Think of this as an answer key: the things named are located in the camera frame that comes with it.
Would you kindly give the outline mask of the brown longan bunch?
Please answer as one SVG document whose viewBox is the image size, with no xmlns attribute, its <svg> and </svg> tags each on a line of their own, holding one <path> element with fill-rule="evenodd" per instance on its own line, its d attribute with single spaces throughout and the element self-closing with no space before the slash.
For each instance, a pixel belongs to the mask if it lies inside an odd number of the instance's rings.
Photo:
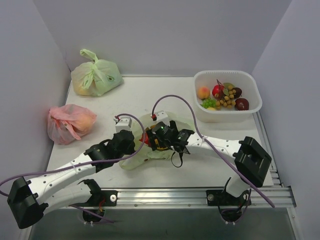
<svg viewBox="0 0 320 240">
<path fill-rule="evenodd" d="M 215 108 L 216 110 L 220 110 L 221 108 L 233 108 L 235 106 L 235 98 L 232 92 L 232 89 L 235 88 L 235 86 L 232 83 L 226 82 L 222 83 L 218 79 L 216 80 L 217 84 L 223 86 L 223 94 L 221 95 L 220 98 L 215 98 L 216 100 L 216 105 Z"/>
</svg>

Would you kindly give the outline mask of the yellow bell pepper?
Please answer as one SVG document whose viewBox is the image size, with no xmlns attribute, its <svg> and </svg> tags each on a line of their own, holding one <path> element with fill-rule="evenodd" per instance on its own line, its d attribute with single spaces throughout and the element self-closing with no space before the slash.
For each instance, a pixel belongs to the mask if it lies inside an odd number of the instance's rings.
<svg viewBox="0 0 320 240">
<path fill-rule="evenodd" d="M 164 143 L 159 142 L 158 140 L 155 140 L 155 146 L 158 151 L 166 151 L 168 149 Z"/>
</svg>

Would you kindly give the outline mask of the red tomato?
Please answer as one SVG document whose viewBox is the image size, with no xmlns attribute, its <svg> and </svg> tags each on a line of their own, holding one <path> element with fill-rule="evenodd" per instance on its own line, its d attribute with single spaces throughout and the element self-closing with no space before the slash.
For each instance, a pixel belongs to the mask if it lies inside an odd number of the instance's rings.
<svg viewBox="0 0 320 240">
<path fill-rule="evenodd" d="M 144 142 L 144 144 L 150 146 L 150 141 L 149 141 L 149 137 L 147 134 L 142 134 L 139 141 Z"/>
</svg>

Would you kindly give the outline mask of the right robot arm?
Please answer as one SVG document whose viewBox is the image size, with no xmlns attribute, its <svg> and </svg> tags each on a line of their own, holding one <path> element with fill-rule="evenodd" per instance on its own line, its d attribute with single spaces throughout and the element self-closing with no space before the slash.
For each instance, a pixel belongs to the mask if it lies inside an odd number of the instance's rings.
<svg viewBox="0 0 320 240">
<path fill-rule="evenodd" d="M 179 154 L 217 155 L 231 169 L 236 169 L 233 176 L 222 191 L 222 200 L 232 205 L 249 187 L 261 188 L 265 182 L 272 161 L 266 150 L 252 137 L 243 140 L 227 140 L 209 136 L 200 136 L 190 129 L 178 130 L 175 121 L 169 125 L 160 121 L 145 130 L 147 144 L 154 151 L 172 150 Z"/>
</svg>

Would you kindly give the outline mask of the light green fruit bag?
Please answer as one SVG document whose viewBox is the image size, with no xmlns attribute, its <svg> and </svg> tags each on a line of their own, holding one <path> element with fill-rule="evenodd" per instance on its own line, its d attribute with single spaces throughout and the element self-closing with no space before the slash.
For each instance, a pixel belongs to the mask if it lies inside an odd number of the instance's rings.
<svg viewBox="0 0 320 240">
<path fill-rule="evenodd" d="M 182 129 L 193 130 L 194 132 L 196 131 L 194 122 L 192 120 L 185 117 L 177 116 L 173 112 L 165 112 L 169 116 L 170 121 L 175 121 L 177 129 L 179 131 Z M 152 118 L 149 114 L 141 116 L 139 120 L 145 128 L 150 128 L 155 125 L 153 124 Z M 135 149 L 137 150 L 141 145 L 140 139 L 142 137 L 143 131 L 139 123 L 136 121 L 131 124 L 131 130 L 134 135 Z M 142 149 L 135 156 L 120 161 L 119 166 L 124 170 L 133 170 L 150 160 L 168 160 L 169 158 L 171 158 L 173 153 L 173 150 L 153 151 L 148 145 L 144 144 Z"/>
</svg>

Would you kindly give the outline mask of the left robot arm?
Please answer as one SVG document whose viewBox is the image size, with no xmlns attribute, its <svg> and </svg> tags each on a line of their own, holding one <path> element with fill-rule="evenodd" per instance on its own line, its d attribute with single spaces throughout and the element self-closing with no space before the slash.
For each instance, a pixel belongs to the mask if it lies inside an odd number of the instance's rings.
<svg viewBox="0 0 320 240">
<path fill-rule="evenodd" d="M 38 177 L 16 179 L 7 203 L 20 229 L 37 223 L 45 214 L 74 204 L 99 205 L 106 201 L 98 183 L 88 176 L 110 168 L 125 155 L 135 152 L 134 135 L 121 130 L 91 146 L 77 158 Z"/>
</svg>

